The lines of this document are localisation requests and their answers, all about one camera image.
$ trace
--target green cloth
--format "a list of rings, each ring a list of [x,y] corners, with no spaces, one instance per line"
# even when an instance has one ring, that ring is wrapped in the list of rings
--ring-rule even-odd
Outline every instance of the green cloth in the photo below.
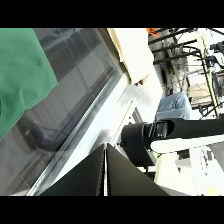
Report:
[[[0,139],[58,84],[31,28],[0,28]]]

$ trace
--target green fabric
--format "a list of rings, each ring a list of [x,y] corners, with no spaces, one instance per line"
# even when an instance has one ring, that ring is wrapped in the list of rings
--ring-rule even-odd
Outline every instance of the green fabric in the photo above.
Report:
[[[58,84],[31,28],[0,28],[0,139]]]

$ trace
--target blue jeans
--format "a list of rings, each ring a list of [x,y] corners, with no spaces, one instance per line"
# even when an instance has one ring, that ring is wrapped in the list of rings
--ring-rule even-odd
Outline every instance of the blue jeans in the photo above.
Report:
[[[156,119],[183,118],[190,120],[192,108],[185,93],[175,93],[160,100]]]

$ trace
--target orange object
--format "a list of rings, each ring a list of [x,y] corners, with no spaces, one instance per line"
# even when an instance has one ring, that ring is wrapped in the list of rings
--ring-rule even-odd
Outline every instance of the orange object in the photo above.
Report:
[[[146,30],[152,36],[158,37],[160,35],[160,33],[154,33],[154,31],[156,30],[156,28],[146,28]]]

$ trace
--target person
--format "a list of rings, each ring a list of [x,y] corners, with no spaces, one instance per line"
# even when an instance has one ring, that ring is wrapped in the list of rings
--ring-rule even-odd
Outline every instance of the person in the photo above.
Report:
[[[183,92],[174,93],[160,100],[156,119],[183,118],[191,119],[191,104]]]

